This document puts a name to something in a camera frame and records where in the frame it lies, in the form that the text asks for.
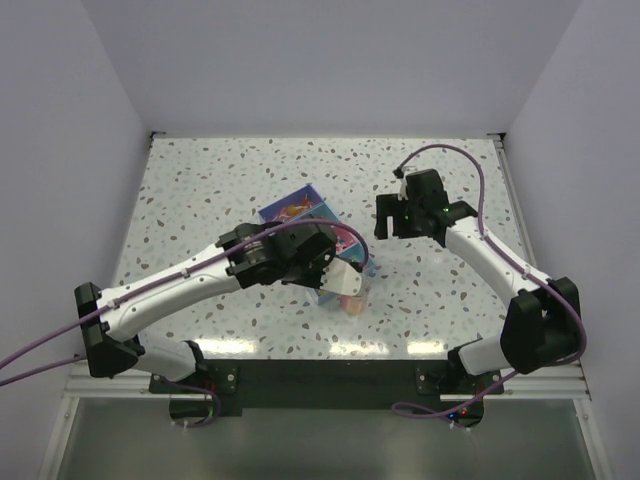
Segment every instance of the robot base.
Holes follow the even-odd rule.
[[[494,383],[500,372],[443,381],[450,372],[447,360],[205,360],[208,378],[194,374],[180,383],[215,391],[222,403],[221,416],[241,416],[245,408],[327,410],[389,410],[398,401],[425,405],[436,411],[455,402],[440,395],[475,395]],[[503,393],[502,387],[494,394]],[[151,378],[149,392],[190,393]],[[208,402],[171,399],[174,420],[206,417]],[[484,413],[482,402],[450,417],[474,426]]]

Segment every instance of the colorful box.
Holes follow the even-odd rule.
[[[266,222],[290,222],[302,218],[313,216],[314,218],[325,218],[334,222],[339,222],[340,217],[331,209],[324,201],[320,193],[311,185],[307,184],[299,190],[283,197],[271,205],[268,205],[258,211],[260,221]],[[364,258],[364,249],[360,242],[349,232],[333,228],[338,237],[336,245],[336,254],[340,258],[362,261]],[[375,263],[369,257],[369,261],[365,267],[368,276],[375,276]],[[309,297],[318,305],[325,304],[330,300],[338,297],[335,293],[323,290],[307,289]]]

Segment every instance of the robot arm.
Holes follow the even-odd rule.
[[[467,262],[508,308],[500,335],[480,339],[448,352],[455,379],[491,370],[514,368],[530,373],[575,353],[579,335],[566,310],[528,276],[491,248],[478,225],[477,212],[466,202],[450,203],[440,175],[424,170],[403,178],[399,195],[378,195],[375,236],[388,237],[387,220],[399,238],[430,237]],[[534,277],[546,280],[579,312],[576,286],[570,280],[550,280],[504,243],[498,247]]]
[[[184,262],[129,285],[105,290],[91,283],[78,287],[81,316],[106,310],[81,327],[91,375],[113,377],[135,368],[180,381],[196,373],[203,361],[197,343],[145,329],[206,298],[277,280],[341,295],[359,293],[360,269],[336,257],[336,234],[327,225],[291,226],[225,257],[225,251],[273,225],[241,224]],[[190,269],[202,263],[205,266],[197,271]],[[120,304],[130,292],[139,293]]]

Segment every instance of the speckled tabletop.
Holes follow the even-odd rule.
[[[444,358],[446,350],[502,329],[505,308],[469,266],[430,239],[377,241],[375,196],[397,193],[391,170],[436,139],[156,138],[120,259],[129,283],[199,252],[256,211],[306,183],[368,240],[378,264],[369,305],[349,316],[336,300],[316,306],[305,290],[274,284],[212,298],[150,329],[198,341],[207,357]],[[522,247],[491,140],[446,140],[471,152],[487,178],[488,226]],[[454,152],[416,161],[436,168],[452,200],[478,201],[473,166]]]

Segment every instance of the purple cable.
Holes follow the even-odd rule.
[[[70,363],[76,363],[80,360],[86,360],[85,355],[76,355],[73,358],[68,358],[66,360],[59,360],[57,362],[50,363],[48,365],[43,365],[38,368],[34,368],[33,370],[29,370],[28,372],[21,373],[20,375],[16,375],[15,377],[7,378],[6,380],[0,380],[0,387],[4,387],[5,385],[9,385],[13,382],[17,382],[18,380],[22,380],[23,378],[30,377],[32,375],[37,375],[38,373],[46,372],[47,370],[51,370],[53,368],[62,367],[64,365],[69,365]]]
[[[264,230],[260,233],[258,233],[257,235],[239,243],[238,245],[233,246],[232,248],[230,248],[229,250],[226,250],[218,255],[215,255],[207,260],[204,260],[200,263],[196,263],[195,265],[189,267],[187,269],[187,272],[189,274],[191,273],[195,273],[198,270],[201,270],[205,267],[208,267],[209,265],[212,265],[216,262],[219,262],[220,260],[222,260],[223,258],[229,257],[237,252],[239,252],[240,250],[244,249],[247,245],[250,245],[252,243],[255,243],[259,240],[262,240],[265,237],[268,237],[269,235],[272,235],[276,232],[279,232],[281,230],[286,230],[288,228],[291,227],[295,227],[296,225],[328,225],[331,227],[335,227],[335,228],[339,228],[339,229],[343,229],[346,230],[347,232],[351,233],[354,237],[356,237],[358,239],[358,241],[362,244],[362,249],[364,250],[364,259],[361,263],[362,267],[364,268],[367,264],[367,262],[369,261],[369,247],[367,246],[367,242],[365,241],[365,239],[362,237],[362,235],[360,235],[360,233],[358,233],[353,227],[350,227],[349,225],[345,225],[344,223],[340,223],[340,222],[332,222],[331,220],[325,220],[325,219],[321,219],[321,218],[306,218],[306,219],[302,219],[302,220],[297,220],[295,222],[289,222],[289,223],[282,223],[280,225],[276,225],[275,227],[272,228],[268,228],[267,230]],[[148,283],[147,285],[143,285],[142,287],[139,287],[135,290],[132,290],[130,292],[125,293],[124,295],[122,295],[119,298],[116,298],[113,300],[113,305],[115,307],[117,307],[118,305],[122,304],[123,302],[126,302],[127,300],[131,300],[134,297],[137,297],[138,295],[141,295],[145,292],[148,292],[149,290],[152,290],[156,287],[159,287],[161,285],[164,285],[168,282],[172,282],[174,280],[178,280],[182,278],[182,273],[181,272],[176,272],[170,275],[167,275],[165,277],[159,278],[158,280],[155,280],[154,282]],[[81,317],[79,320],[76,320],[72,323],[70,323],[69,325],[66,325],[64,327],[59,328],[58,330],[55,330],[51,333],[49,333],[48,335],[45,335],[44,337],[36,340],[35,342],[32,342],[28,345],[26,345],[25,347],[22,347],[20,350],[18,350],[17,352],[9,355],[7,358],[5,358],[4,360],[0,361],[0,370],[2,370],[3,368],[5,368],[7,365],[9,365],[10,363],[16,361],[18,358],[22,357],[23,355],[25,355],[26,353],[30,352],[31,350],[34,350],[35,348],[39,347],[40,345],[42,345],[43,343],[46,343],[50,340],[53,340],[56,337],[59,337],[60,335],[62,335],[63,333],[66,333],[70,330],[73,330],[76,327],[79,327],[80,325],[88,322],[89,320],[93,320],[96,317],[99,317],[100,315],[102,315],[103,313],[109,311],[111,309],[111,307],[109,307],[108,305],[102,306],[99,309],[84,315],[83,317]],[[9,382],[9,380],[13,380],[13,381],[17,381],[17,380],[21,380],[23,378],[27,378],[30,377],[32,375],[36,375],[37,373],[43,372],[45,370],[50,370],[51,368],[55,368],[56,366],[62,366],[62,365],[66,365],[67,363],[71,363],[69,360],[63,360],[62,362],[66,362],[66,363],[61,363],[58,362],[56,364],[51,364],[51,365],[46,365],[43,367],[39,367],[33,370],[29,370],[25,373],[22,373],[20,375],[18,375],[17,377],[13,377],[10,379],[5,380],[5,382]]]
[[[569,315],[571,315],[571,317],[573,318],[573,320],[576,323],[576,326],[578,328],[578,334],[580,336],[580,346],[578,347],[578,351],[563,359],[560,360],[558,362],[556,362],[554,365],[567,365],[569,363],[575,362],[576,360],[580,359],[580,357],[584,354],[586,348],[587,348],[587,333],[584,329],[584,325],[582,325],[582,320],[580,319],[580,315],[578,315],[578,312],[575,311],[575,309],[569,304],[569,302],[567,302],[564,298],[562,298],[562,296],[556,292],[554,289],[552,289],[545,281],[540,280],[539,278],[531,275],[530,273],[526,273],[525,269],[522,268],[518,262],[516,262],[513,258],[511,258],[511,256],[509,256],[509,254],[507,254],[504,250],[502,250],[502,248],[500,248],[494,241],[493,239],[488,236],[485,233],[485,228],[484,228],[484,194],[485,194],[485,180],[484,180],[484,172],[482,170],[482,166],[480,165],[480,162],[478,162],[469,152],[456,147],[454,145],[448,145],[446,143],[434,143],[431,145],[425,145],[424,147],[419,148],[418,150],[416,150],[415,152],[413,152],[411,155],[409,155],[399,166],[398,166],[398,170],[401,170],[402,167],[404,167],[410,160],[412,160],[413,158],[417,157],[420,153],[426,151],[426,150],[431,150],[433,148],[442,148],[442,149],[448,149],[448,150],[453,150],[454,152],[458,152],[459,154],[463,155],[464,157],[466,157],[471,163],[473,163],[473,165],[476,167],[476,170],[478,171],[478,175],[480,177],[480,195],[478,198],[478,230],[480,231],[480,235],[482,235],[482,237],[484,237],[484,240],[487,242],[487,244],[504,260],[506,261],[509,265],[511,265],[514,269],[516,269],[521,275],[526,275],[526,277],[531,280],[532,282],[534,282],[536,285],[538,285],[539,287],[541,287],[542,289],[544,289],[549,295],[551,295],[554,299],[556,299],[566,310],[567,312],[569,312]],[[394,403],[391,407],[391,409],[394,411],[394,413],[401,415],[403,417],[408,417],[408,418],[438,418],[438,417],[443,417],[446,415],[449,415],[450,413],[454,413],[457,412],[458,410],[460,410],[461,408],[467,407],[469,405],[471,405],[472,403],[477,402],[478,400],[482,399],[482,397],[484,397],[485,395],[487,395],[488,393],[492,392],[493,390],[497,389],[500,385],[504,384],[506,381],[511,380],[513,377],[515,377],[518,374],[518,372],[513,371],[509,374],[507,374],[506,376],[502,377],[500,380],[498,380],[496,383],[492,384],[491,386],[485,388],[482,392],[478,393],[477,395],[475,395],[473,398],[467,400],[466,402],[463,402],[460,405],[457,405],[453,408],[450,408],[448,410],[444,410],[442,412],[436,412],[433,413],[433,410],[431,410],[430,408],[425,407],[424,405],[419,405],[417,403],[411,403],[411,402],[397,402]],[[429,412],[428,414],[416,414],[416,413],[412,413],[412,412],[408,412],[406,410],[402,410],[404,408],[410,408],[413,410],[422,410],[422,411],[426,411]]]
[[[180,385],[179,383],[171,382],[164,377],[160,377],[160,381],[162,383],[165,383],[175,388],[179,388],[181,390],[188,390],[190,392],[202,393],[204,395],[208,395],[209,397],[211,397],[211,400],[213,400],[214,403],[216,404],[215,409],[213,410],[213,414],[209,415],[207,418],[201,420],[200,422],[187,423],[186,424],[187,428],[206,427],[210,423],[213,423],[215,419],[220,416],[220,411],[222,410],[222,404],[220,403],[220,399],[214,392],[207,390],[206,388],[192,387],[190,385]]]

